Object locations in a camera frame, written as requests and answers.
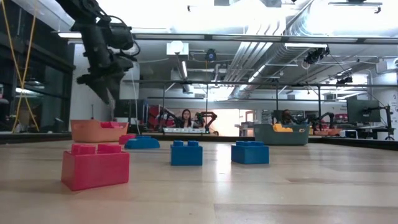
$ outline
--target orange container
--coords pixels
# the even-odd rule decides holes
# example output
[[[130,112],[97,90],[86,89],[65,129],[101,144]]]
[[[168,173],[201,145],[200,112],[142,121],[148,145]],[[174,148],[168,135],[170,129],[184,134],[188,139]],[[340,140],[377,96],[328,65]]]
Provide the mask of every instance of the orange container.
[[[72,139],[75,142],[113,142],[119,141],[119,137],[127,134],[127,123],[110,123],[94,119],[71,120]]]

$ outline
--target red toy block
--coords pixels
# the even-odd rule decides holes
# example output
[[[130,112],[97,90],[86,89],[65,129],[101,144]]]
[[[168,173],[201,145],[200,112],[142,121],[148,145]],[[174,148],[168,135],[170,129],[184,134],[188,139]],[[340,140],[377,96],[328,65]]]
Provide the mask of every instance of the red toy block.
[[[116,144],[99,144],[98,154],[121,153],[122,147]]]
[[[85,190],[129,182],[130,154],[63,152],[61,181],[70,190]]]
[[[135,134],[127,134],[127,135],[120,136],[119,144],[125,145],[128,140],[135,139],[135,138],[136,138]]]
[[[89,155],[95,154],[95,146],[84,144],[73,144],[72,155]]]

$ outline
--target blue block stud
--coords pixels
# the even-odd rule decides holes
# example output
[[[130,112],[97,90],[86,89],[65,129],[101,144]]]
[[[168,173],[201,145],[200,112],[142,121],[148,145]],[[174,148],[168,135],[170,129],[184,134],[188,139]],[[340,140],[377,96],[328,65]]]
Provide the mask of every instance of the blue block stud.
[[[202,166],[203,148],[197,141],[189,141],[186,146],[183,141],[174,141],[171,145],[170,164],[172,166]]]
[[[150,136],[136,136],[135,139],[130,139],[124,145],[125,149],[158,149],[160,148],[159,141]]]
[[[240,164],[269,164],[269,148],[260,141],[237,141],[231,146],[231,160]]]

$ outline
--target yellow object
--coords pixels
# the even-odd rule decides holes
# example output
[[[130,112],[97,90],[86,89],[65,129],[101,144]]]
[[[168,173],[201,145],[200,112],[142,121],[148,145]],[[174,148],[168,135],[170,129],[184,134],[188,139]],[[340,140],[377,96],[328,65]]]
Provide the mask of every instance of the yellow object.
[[[281,124],[274,124],[273,128],[274,128],[275,132],[286,132],[286,133],[292,133],[293,132],[292,128],[284,128],[284,127],[282,127]]]
[[[15,64],[15,68],[16,68],[17,75],[18,75],[18,78],[19,78],[19,82],[21,83],[21,89],[22,89],[21,95],[20,95],[19,101],[18,101],[17,115],[16,115],[16,119],[15,119],[15,122],[14,122],[14,126],[12,128],[12,132],[14,133],[15,128],[17,126],[17,122],[19,120],[19,112],[20,112],[20,109],[21,109],[21,102],[22,102],[23,98],[25,99],[25,102],[26,102],[26,105],[28,107],[29,113],[32,116],[33,122],[35,123],[36,130],[39,131],[39,126],[37,125],[37,122],[35,120],[35,116],[33,115],[32,109],[30,108],[29,101],[24,96],[24,91],[23,91],[24,88],[25,88],[25,78],[26,78],[26,75],[27,75],[28,67],[29,67],[30,50],[32,49],[33,34],[34,34],[34,29],[35,29],[35,24],[36,24],[37,0],[35,1],[35,11],[34,11],[34,15],[33,15],[32,29],[30,30],[30,40],[29,40],[27,58],[26,58],[26,63],[25,63],[25,72],[24,72],[23,76],[21,76],[21,73],[19,71],[17,59],[16,59],[16,56],[15,56],[15,53],[14,53],[14,46],[12,44],[11,33],[10,33],[10,28],[9,28],[8,19],[7,19],[7,13],[6,13],[6,5],[5,5],[4,1],[1,1],[1,5],[2,5],[2,11],[3,11],[3,14],[4,14],[4,22],[6,22],[7,36],[8,36],[8,40],[9,40],[9,43],[10,43],[12,59],[13,59],[14,64]]]

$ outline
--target gray bin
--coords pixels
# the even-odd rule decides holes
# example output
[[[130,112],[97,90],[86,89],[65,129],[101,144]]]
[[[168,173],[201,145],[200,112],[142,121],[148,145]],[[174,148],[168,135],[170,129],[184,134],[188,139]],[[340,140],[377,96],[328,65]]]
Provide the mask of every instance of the gray bin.
[[[309,125],[283,125],[284,128],[292,128],[292,133],[275,132],[271,124],[255,124],[254,137],[256,141],[262,141],[269,146],[304,146],[308,143],[310,132]]]

